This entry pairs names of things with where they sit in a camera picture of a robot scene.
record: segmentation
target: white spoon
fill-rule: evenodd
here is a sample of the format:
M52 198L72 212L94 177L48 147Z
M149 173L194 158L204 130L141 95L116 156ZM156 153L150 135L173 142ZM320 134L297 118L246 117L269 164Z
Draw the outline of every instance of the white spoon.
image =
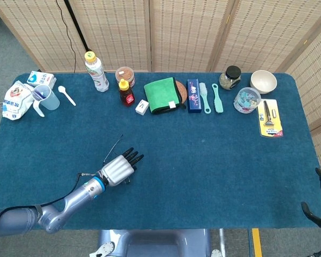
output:
M72 100L71 97L66 93L64 86L59 86L59 87L58 87L58 91L59 91L60 93L63 93L63 94L66 96L66 98L68 98L68 100L73 104L73 106L76 106L74 100Z

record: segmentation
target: blue box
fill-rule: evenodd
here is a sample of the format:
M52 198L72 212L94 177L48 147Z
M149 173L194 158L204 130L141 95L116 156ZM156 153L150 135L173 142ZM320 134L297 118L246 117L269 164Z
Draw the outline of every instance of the blue box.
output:
M188 79L187 90L188 112L201 112L200 86L198 85L198 79Z

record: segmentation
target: gray carpet floor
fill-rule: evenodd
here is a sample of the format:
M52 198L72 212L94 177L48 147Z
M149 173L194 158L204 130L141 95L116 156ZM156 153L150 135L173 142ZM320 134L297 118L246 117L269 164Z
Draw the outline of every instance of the gray carpet floor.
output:
M0 20L0 102L16 76L37 69L35 63ZM218 232L212 230L211 234L212 247L219 248ZM321 229L318 228L261 229L260 235L264 257L305 257L321 249ZM226 256L249 256L248 239L246 229L225 230ZM25 235L0 238L0 257L83 257L89 256L89 253L96 250L97 241L98 231L93 230L63 230L54 235L36 230Z

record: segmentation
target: green towel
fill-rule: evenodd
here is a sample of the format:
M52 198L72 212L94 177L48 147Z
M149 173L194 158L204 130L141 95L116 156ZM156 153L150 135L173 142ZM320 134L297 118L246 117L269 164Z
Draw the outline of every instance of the green towel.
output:
M182 103L175 78L167 78L148 83L144 86L152 114L176 110Z

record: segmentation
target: yellow tape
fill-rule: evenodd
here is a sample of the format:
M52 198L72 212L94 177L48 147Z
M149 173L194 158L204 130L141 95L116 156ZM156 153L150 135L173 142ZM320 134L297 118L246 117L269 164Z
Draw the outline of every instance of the yellow tape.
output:
M255 249L255 257L262 257L261 238L259 237L259 229L252 229L253 247Z

